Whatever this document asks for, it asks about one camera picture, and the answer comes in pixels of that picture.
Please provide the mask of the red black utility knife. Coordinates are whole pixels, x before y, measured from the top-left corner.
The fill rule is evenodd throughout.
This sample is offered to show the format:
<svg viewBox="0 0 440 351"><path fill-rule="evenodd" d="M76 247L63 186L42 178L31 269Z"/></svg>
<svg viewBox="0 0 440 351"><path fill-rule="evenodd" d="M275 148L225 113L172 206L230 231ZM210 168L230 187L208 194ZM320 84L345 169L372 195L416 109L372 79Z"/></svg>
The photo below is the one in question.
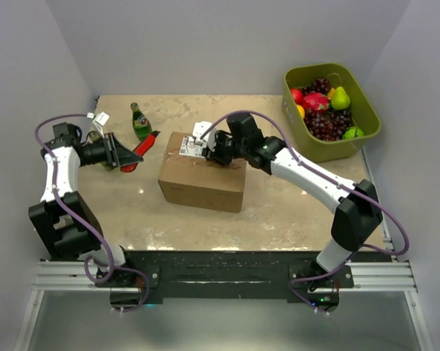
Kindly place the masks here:
<svg viewBox="0 0 440 351"><path fill-rule="evenodd" d="M160 131L154 130L150 133L149 136L147 136L144 141L140 142L140 144L133 150L133 152L138 156L144 156L155 144L156 138L160 134ZM130 173L136 170L138 164L140 162L135 162L130 165L124 165L123 167L120 167L120 171L123 173Z"/></svg>

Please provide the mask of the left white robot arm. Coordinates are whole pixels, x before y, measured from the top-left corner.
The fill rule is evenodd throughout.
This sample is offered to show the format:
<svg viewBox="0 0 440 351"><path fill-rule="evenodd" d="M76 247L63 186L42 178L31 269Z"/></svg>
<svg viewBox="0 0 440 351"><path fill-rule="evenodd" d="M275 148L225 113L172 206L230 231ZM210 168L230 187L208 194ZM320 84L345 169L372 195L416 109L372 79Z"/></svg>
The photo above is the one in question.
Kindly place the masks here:
<svg viewBox="0 0 440 351"><path fill-rule="evenodd" d="M53 126L54 138L41 151L47 165L40 202L29 208L29 219L53 260L85 260L113 264L112 278L122 287L137 280L137 269L126 262L121 247L106 242L102 228L77 189L78 171L108 163L114 168L137 165L143 157L119 143L110 132L95 142L83 142L80 127Z"/></svg>

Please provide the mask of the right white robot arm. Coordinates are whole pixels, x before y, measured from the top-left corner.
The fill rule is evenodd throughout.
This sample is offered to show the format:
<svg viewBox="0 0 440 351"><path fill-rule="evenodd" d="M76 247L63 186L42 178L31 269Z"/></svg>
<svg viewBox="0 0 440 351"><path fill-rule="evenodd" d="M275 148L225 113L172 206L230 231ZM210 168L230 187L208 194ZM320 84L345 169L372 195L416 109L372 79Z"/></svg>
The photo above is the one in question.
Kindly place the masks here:
<svg viewBox="0 0 440 351"><path fill-rule="evenodd" d="M297 279L329 287L337 270L350 259L382 222L375 186L367 180L355 183L342 178L299 155L284 137L265 137L253 111L235 111L225 116L228 130L210 122L194 125L195 143L203 156L227 166L244 159L256 169L283 179L306 191L334 215L331 238L316 259Z"/></svg>

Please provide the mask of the brown cardboard express box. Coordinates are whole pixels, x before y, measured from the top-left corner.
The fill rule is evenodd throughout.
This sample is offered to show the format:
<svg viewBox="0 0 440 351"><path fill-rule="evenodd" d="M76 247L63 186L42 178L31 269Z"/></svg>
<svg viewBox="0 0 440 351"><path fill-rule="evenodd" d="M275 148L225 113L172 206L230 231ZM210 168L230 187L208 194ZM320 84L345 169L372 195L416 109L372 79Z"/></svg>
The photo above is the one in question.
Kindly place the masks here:
<svg viewBox="0 0 440 351"><path fill-rule="evenodd" d="M173 132L158 177L167 202L215 211L239 213L243 205L246 161L223 167L204 158L181 156L186 133Z"/></svg>

